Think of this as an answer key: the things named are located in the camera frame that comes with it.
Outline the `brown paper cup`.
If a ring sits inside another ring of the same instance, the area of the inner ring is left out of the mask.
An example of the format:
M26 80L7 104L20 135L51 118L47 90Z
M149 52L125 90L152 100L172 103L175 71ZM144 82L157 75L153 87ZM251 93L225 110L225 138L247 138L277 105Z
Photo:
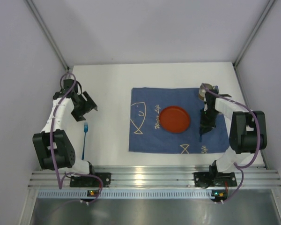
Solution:
M198 98L199 98L199 100L204 101L206 89L214 90L214 89L215 89L215 86L212 86L211 84L208 84L208 83L202 83L202 84L200 85L199 92L198 92Z

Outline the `blue fish placemat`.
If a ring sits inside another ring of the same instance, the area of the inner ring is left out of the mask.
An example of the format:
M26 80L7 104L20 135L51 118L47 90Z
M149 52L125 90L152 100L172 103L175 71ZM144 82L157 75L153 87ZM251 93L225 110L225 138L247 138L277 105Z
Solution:
M202 136L200 143L200 110L203 101L199 88L133 88L131 92L129 151L156 154L224 153L229 148L229 135L223 115L216 118L216 128ZM159 121L161 111L179 106L191 117L183 133L164 130Z

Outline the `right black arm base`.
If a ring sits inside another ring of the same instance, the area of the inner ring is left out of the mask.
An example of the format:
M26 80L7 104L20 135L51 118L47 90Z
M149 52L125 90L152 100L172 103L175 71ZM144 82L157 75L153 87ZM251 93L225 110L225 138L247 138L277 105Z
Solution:
M235 174L232 173L218 173L212 175L210 172L195 172L194 174L195 187L209 188L209 187L236 187L237 181Z

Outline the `red plate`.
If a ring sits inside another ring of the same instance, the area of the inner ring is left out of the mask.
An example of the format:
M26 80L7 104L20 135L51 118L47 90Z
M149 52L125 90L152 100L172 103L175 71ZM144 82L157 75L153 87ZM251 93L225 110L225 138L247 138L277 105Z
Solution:
M159 121L164 130L174 134L185 132L191 125L191 117L188 112L182 107L174 105L161 111Z

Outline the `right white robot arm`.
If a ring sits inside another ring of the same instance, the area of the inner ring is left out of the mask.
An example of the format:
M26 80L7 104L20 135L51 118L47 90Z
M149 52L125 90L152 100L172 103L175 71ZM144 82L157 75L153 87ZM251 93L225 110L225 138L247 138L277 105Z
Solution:
M230 95L220 95L216 89L202 87L199 99L204 101L204 108L200 111L200 136L216 128L219 114L231 121L230 149L213 162L210 166L211 173L232 173L235 169L251 166L259 152L267 146L265 114L262 111L252 111L233 100Z

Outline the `blue metal spoon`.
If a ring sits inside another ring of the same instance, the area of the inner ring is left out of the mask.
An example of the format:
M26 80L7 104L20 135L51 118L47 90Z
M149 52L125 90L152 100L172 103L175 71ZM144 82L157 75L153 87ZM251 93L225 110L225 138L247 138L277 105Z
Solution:
M199 128L199 135L200 135L199 141L200 142L202 142L202 136L203 136L203 131L204 131L204 115L205 115L205 111L202 108L200 110L200 128Z

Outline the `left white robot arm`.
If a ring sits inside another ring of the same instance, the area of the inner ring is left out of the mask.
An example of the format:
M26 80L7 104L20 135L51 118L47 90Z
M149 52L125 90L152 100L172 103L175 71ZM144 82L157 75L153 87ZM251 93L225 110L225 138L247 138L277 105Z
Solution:
M49 119L40 133L32 137L40 167L44 170L69 168L75 173L94 174L94 168L78 153L66 134L70 119L85 121L85 114L97 110L97 105L81 84L73 79L63 80L61 90L53 95Z

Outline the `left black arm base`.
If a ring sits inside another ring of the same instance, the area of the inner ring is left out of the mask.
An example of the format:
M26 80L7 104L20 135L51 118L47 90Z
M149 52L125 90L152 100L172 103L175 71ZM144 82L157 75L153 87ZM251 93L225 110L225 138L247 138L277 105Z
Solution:
M95 176L99 177L103 185L101 185L101 182L98 178L94 177L87 177L87 176L76 176L71 175L70 178L70 187L72 188L99 188L99 187L109 187L111 184L111 173L109 172L97 172L95 173Z

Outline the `blue metal fork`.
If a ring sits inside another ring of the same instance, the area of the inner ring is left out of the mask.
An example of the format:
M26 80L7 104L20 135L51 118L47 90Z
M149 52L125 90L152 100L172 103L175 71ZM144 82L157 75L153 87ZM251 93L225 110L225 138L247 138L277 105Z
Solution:
M84 122L84 139L83 139L83 149L82 149L82 156L81 156L81 159L84 160L85 158L85 145L86 145L86 134L88 132L88 123L87 122Z

